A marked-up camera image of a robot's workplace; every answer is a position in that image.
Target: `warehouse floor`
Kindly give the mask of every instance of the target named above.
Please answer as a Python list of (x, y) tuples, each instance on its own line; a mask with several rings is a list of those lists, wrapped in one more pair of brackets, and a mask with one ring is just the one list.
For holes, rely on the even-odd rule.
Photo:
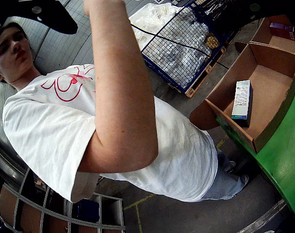
[[(238, 57), (234, 42), (248, 42), (257, 30), (258, 21), (246, 25), (227, 48), (220, 60), (230, 67)], [(170, 88), (157, 74), (150, 70), (154, 95), (171, 104), (186, 117), (206, 98), (226, 73), (216, 65), (205, 84), (189, 99)], [(209, 131), (215, 144), (231, 159), (236, 161), (234, 173), (248, 174), (248, 186), (230, 200), (207, 200), (185, 203), (165, 196), (143, 191), (128, 182), (104, 179), (96, 192), (123, 199), (124, 220), (127, 233), (235, 233), (246, 228), (269, 211), (280, 195), (261, 169), (236, 148), (221, 127)], [(278, 213), (270, 224), (258, 231), (276, 230), (284, 214)]]

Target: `lips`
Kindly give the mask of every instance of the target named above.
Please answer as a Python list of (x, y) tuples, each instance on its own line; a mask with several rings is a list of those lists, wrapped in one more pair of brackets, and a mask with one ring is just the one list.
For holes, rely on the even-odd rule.
[(16, 60), (19, 58), (19, 57), (22, 57), (26, 54), (26, 51), (25, 50), (20, 50), (17, 55), (16, 55)]

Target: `nose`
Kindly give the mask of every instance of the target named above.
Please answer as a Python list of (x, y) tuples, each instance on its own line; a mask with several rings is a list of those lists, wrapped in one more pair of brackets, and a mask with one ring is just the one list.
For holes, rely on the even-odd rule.
[(12, 47), (12, 53), (17, 53), (19, 51), (19, 42), (18, 41), (13, 41), (13, 47)]

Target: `yellow tape line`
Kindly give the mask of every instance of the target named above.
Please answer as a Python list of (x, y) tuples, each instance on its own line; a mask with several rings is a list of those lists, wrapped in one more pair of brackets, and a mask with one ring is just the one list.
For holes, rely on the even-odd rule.
[(223, 143), (228, 139), (228, 136), (225, 135), (225, 137), (216, 145), (216, 147), (220, 148), (221, 145), (223, 145)]
[(140, 233), (142, 233), (142, 227), (141, 227), (141, 221), (140, 221), (140, 217), (139, 217), (138, 204), (136, 204), (136, 210), (137, 210), (137, 217), (138, 217), (139, 230), (140, 230)]
[(146, 201), (148, 198), (151, 198), (151, 197), (154, 197), (154, 196), (155, 196), (155, 194), (154, 194), (154, 193), (151, 193), (151, 194), (148, 195), (147, 197), (145, 197), (145, 198), (143, 198), (143, 199), (141, 199), (141, 200), (135, 202), (134, 204), (131, 204), (131, 205), (125, 207), (125, 208), (124, 208), (124, 211), (125, 211), (125, 210), (128, 210), (129, 208), (132, 208), (133, 206), (138, 205), (139, 203), (142, 203), (142, 202)]

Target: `person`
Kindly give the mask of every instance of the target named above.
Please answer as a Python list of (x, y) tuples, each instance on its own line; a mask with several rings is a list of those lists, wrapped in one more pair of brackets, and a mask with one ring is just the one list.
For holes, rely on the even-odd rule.
[(153, 96), (123, 0), (85, 0), (94, 65), (41, 75), (16, 23), (0, 28), (0, 82), (17, 93), (3, 108), (18, 155), (71, 202), (90, 198), (99, 175), (186, 202), (230, 199), (248, 176), (206, 131)]

